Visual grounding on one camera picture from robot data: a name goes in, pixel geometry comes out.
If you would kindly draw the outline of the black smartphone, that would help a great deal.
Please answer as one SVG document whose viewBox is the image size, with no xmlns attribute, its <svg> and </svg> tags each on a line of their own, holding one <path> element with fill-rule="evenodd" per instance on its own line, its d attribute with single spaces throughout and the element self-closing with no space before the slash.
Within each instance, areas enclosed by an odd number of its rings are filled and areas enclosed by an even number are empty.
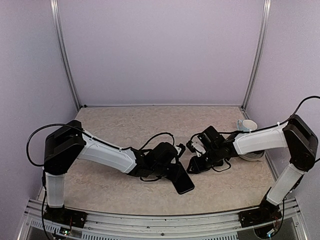
<svg viewBox="0 0 320 240">
<path fill-rule="evenodd" d="M 186 171 L 178 177 L 178 179 L 173 183 L 173 186 L 179 195 L 188 193 L 195 188 L 194 183 Z"/>
</svg>

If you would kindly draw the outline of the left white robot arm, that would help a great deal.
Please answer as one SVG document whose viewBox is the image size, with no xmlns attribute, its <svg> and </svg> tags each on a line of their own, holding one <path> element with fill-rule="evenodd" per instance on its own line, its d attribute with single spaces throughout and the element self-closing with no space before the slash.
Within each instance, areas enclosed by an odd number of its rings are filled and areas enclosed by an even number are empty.
<svg viewBox="0 0 320 240">
<path fill-rule="evenodd" d="M 64 207 L 64 179 L 76 159 L 102 164 L 141 179 L 166 178 L 179 194 L 184 194 L 194 187 L 179 161 L 184 151 L 182 144 L 169 142 L 160 142 L 153 149 L 114 146 L 91 136 L 80 121 L 72 120 L 45 139 L 43 168 L 49 212 L 61 223 L 70 218 L 69 209 Z"/>
</svg>

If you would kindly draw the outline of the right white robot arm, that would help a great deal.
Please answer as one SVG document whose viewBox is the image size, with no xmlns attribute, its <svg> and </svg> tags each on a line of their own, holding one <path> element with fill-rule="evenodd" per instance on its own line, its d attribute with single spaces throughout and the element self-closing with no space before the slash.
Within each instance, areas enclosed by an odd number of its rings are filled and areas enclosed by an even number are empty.
<svg viewBox="0 0 320 240">
<path fill-rule="evenodd" d="M 319 140 L 308 125 L 297 115 L 271 127 L 249 132 L 234 131 L 224 138 L 213 126 L 197 134 L 200 144 L 187 143 L 191 152 L 196 153 L 189 161 L 187 172 L 199 174 L 219 166 L 223 160 L 247 153 L 287 148 L 290 153 L 288 166 L 266 194 L 266 203 L 256 210 L 256 218 L 266 222 L 275 212 L 285 196 L 295 188 L 303 175 L 314 167 Z"/>
</svg>

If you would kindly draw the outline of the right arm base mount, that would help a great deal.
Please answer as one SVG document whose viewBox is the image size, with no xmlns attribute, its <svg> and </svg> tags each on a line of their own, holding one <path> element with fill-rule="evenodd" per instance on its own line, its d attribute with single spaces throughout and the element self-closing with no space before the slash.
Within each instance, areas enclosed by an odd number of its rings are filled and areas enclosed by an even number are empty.
<svg viewBox="0 0 320 240">
<path fill-rule="evenodd" d="M 274 205 L 264 197 L 258 208 L 239 212 L 239 221 L 242 228 L 251 227 L 281 219 L 279 204 Z"/>
</svg>

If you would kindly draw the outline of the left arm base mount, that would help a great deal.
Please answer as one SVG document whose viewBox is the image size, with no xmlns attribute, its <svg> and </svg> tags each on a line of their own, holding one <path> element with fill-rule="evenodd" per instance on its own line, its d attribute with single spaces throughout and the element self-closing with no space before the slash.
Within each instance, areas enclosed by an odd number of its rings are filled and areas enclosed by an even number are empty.
<svg viewBox="0 0 320 240">
<path fill-rule="evenodd" d="M 44 219 L 54 223 L 83 229 L 87 220 L 87 213 L 62 207 L 47 206 L 44 211 Z"/>
</svg>

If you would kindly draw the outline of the black phone case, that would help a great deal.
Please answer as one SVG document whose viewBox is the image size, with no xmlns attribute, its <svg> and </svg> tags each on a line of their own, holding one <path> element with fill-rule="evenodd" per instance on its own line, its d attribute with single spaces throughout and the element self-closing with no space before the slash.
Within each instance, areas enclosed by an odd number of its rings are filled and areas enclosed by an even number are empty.
<svg viewBox="0 0 320 240">
<path fill-rule="evenodd" d="M 186 194 L 195 188 L 194 183 L 183 167 L 177 168 L 171 175 L 171 182 L 179 195 Z"/>
</svg>

